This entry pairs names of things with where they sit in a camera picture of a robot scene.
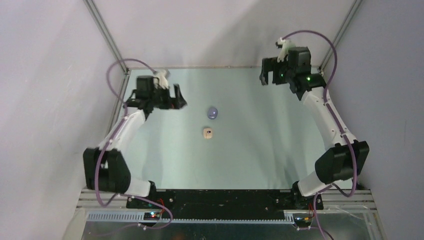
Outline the purple earbud charging case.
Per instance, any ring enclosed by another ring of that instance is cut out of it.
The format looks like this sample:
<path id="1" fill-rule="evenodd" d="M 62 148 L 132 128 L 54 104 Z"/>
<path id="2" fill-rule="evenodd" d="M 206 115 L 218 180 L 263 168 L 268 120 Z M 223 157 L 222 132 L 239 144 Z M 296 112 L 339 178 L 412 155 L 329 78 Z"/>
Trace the purple earbud charging case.
<path id="1" fill-rule="evenodd" d="M 214 106 L 211 106 L 207 110 L 207 117 L 210 120 L 215 120 L 218 117 L 218 109 Z"/>

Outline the beige earbud charging case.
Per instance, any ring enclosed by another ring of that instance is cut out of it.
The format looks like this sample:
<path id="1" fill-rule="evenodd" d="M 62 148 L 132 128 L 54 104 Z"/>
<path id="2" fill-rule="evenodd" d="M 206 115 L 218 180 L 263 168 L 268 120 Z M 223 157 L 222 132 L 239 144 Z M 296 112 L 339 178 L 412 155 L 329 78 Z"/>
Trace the beige earbud charging case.
<path id="1" fill-rule="evenodd" d="M 203 129 L 202 133 L 203 133 L 203 137 L 205 139 L 211 139 L 213 137 L 213 134 L 214 134 L 212 128 L 210 128 L 210 127 L 205 127 Z"/>

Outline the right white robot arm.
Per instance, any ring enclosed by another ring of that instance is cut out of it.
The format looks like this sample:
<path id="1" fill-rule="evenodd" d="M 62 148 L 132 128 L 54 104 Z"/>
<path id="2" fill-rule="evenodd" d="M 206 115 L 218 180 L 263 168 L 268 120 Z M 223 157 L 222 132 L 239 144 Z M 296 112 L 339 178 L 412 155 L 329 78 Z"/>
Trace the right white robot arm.
<path id="1" fill-rule="evenodd" d="M 263 58 L 259 79 L 262 85 L 289 84 L 298 100 L 310 111 L 322 137 L 325 153 L 315 162 L 314 171 L 296 183 L 298 191 L 291 194 L 291 204 L 304 209 L 311 196 L 333 186 L 336 182 L 351 179 L 356 184 L 370 148 L 359 141 L 341 119 L 331 101 L 327 83 L 319 73 L 312 73 L 311 53 L 308 47 L 277 44 L 277 57 Z"/>

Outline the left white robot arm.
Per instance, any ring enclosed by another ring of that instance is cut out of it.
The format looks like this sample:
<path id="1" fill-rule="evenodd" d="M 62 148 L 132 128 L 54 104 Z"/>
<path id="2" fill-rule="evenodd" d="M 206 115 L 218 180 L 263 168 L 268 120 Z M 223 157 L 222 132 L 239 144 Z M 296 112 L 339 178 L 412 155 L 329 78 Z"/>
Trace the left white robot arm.
<path id="1" fill-rule="evenodd" d="M 174 84 L 170 95 L 167 71 L 136 78 L 136 88 L 123 105 L 123 118 L 117 122 L 106 138 L 95 148 L 83 152 L 86 186 L 90 190 L 139 196 L 145 208 L 153 208 L 158 194 L 151 190 L 152 181 L 143 180 L 130 171 L 130 160 L 125 153 L 139 128 L 154 109 L 180 110 L 187 105 L 180 86 Z"/>

